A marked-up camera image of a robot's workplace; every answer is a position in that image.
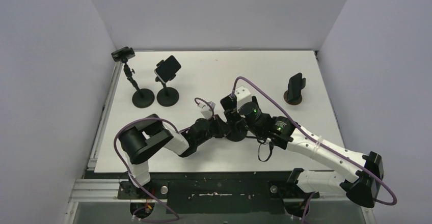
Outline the brown wooden round phone stand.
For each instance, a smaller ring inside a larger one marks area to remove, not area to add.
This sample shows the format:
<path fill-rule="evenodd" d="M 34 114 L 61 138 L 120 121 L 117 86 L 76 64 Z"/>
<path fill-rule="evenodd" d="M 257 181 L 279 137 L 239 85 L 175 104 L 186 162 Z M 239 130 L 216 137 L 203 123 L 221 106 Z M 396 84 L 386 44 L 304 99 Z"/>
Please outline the brown wooden round phone stand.
<path fill-rule="evenodd" d="M 284 92 L 283 98 L 290 105 L 299 105 L 303 100 L 301 92 L 290 92 L 289 90 Z"/>

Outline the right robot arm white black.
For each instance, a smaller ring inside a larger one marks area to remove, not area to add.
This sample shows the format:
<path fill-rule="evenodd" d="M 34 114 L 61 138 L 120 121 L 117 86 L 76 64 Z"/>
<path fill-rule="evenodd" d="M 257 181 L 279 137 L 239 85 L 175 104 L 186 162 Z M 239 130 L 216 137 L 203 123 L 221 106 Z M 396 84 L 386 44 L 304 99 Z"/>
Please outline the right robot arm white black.
<path fill-rule="evenodd" d="M 353 203 L 366 208 L 373 208 L 379 202 L 377 196 L 384 178 L 380 154 L 350 151 L 313 134 L 288 117 L 263 113 L 254 96 L 243 99 L 227 96 L 221 100 L 221 105 L 234 132 L 242 137 L 250 132 L 269 149 L 279 147 L 299 153 L 331 169 L 327 173 L 293 171 L 293 179 L 286 183 L 291 196 L 312 192 L 344 194 Z"/>

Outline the purple-edged black smartphone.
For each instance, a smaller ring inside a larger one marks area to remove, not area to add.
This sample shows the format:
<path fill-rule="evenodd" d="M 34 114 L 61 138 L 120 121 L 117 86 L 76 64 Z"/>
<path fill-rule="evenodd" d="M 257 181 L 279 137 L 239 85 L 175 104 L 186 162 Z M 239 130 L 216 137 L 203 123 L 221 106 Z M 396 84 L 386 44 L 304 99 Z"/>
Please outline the purple-edged black smartphone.
<path fill-rule="evenodd" d="M 224 111 L 237 111 L 237 97 L 235 95 L 227 95 L 220 100 L 220 104 Z"/>

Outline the black round-base phone stand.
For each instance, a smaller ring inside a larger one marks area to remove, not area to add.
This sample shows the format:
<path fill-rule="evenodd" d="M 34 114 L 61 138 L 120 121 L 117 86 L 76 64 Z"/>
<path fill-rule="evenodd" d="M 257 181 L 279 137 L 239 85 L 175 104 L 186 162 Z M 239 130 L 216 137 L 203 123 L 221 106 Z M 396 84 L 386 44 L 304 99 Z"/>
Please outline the black round-base phone stand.
<path fill-rule="evenodd" d="M 247 128 L 242 126 L 236 126 L 234 124 L 229 125 L 230 131 L 227 133 L 225 138 L 232 142 L 239 142 L 246 138 L 248 133 Z"/>

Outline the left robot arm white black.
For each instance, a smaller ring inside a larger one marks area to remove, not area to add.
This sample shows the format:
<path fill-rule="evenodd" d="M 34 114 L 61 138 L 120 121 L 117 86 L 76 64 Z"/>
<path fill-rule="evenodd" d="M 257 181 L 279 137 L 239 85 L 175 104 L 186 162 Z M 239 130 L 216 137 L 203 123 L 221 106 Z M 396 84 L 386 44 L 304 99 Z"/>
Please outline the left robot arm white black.
<path fill-rule="evenodd" d="M 184 158 L 194 154 L 204 142 L 224 138 L 229 132 L 228 124 L 218 115 L 199 118 L 180 132 L 170 121 L 151 114 L 124 126 L 115 136 L 114 149 L 126 166 L 131 192 L 138 198 L 145 198 L 151 191 L 148 160 L 160 149 L 168 149 Z"/>

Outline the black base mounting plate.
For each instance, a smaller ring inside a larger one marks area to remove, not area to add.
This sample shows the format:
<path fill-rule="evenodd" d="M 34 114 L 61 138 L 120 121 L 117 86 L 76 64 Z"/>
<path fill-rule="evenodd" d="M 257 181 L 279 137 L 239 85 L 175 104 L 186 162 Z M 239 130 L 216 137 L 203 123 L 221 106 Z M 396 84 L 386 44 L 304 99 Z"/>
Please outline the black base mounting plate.
<path fill-rule="evenodd" d="M 177 214 L 293 214 L 301 216 L 309 197 L 294 185 L 298 170 L 282 172 L 151 173 L 151 194 Z"/>

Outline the dark blue-edged smartphone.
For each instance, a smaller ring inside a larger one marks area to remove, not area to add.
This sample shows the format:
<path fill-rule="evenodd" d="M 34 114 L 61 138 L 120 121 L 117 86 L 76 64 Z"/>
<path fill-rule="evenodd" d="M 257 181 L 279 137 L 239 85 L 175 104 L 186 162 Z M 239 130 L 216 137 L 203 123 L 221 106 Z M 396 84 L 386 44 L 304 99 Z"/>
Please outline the dark blue-edged smartphone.
<path fill-rule="evenodd" d="M 301 92 L 302 94 L 302 89 L 305 86 L 306 79 L 303 78 L 303 74 L 299 72 L 290 78 L 287 90 L 289 90 L 290 92 Z"/>

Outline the aluminium frame rail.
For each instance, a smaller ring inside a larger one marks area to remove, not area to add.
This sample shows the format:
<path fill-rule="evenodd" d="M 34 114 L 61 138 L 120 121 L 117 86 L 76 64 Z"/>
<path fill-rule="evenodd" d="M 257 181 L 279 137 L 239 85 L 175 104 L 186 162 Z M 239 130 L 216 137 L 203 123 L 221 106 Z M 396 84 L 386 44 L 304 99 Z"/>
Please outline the aluminium frame rail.
<path fill-rule="evenodd" d="M 62 223 L 74 223 L 80 203 L 120 202 L 120 200 L 117 199 L 119 183 L 116 180 L 108 179 L 107 176 L 103 175 L 92 176 L 91 174 L 94 173 L 96 167 L 103 134 L 114 99 L 114 91 L 121 73 L 122 65 L 116 64 L 111 76 L 109 90 L 102 107 L 101 116 L 97 124 L 97 131 L 94 136 L 86 169 L 82 176 L 76 179 L 74 183 Z"/>

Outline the tall black tripod phone stand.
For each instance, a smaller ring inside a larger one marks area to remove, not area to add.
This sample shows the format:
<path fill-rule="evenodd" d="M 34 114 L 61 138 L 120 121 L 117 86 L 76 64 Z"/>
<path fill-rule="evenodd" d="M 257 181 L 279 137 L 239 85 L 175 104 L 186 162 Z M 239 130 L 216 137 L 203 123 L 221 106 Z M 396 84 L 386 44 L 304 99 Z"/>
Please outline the tall black tripod phone stand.
<path fill-rule="evenodd" d="M 147 108 L 149 107 L 155 99 L 154 93 L 150 89 L 140 89 L 138 86 L 138 83 L 134 80 L 133 74 L 134 71 L 130 69 L 130 67 L 127 65 L 128 60 L 123 59 L 122 63 L 123 65 L 123 71 L 125 73 L 125 76 L 127 80 L 132 84 L 132 86 L 135 88 L 135 92 L 132 95 L 132 103 L 137 108 Z"/>

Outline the black smartphone white edge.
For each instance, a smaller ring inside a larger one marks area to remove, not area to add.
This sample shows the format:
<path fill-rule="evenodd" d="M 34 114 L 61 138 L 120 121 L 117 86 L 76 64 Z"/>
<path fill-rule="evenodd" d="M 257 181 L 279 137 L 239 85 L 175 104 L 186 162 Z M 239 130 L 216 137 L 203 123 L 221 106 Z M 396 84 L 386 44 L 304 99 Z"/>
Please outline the black smartphone white edge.
<path fill-rule="evenodd" d="M 171 55 L 166 60 L 160 61 L 154 70 L 155 81 L 167 83 L 174 79 L 176 73 L 181 69 L 181 64 Z"/>

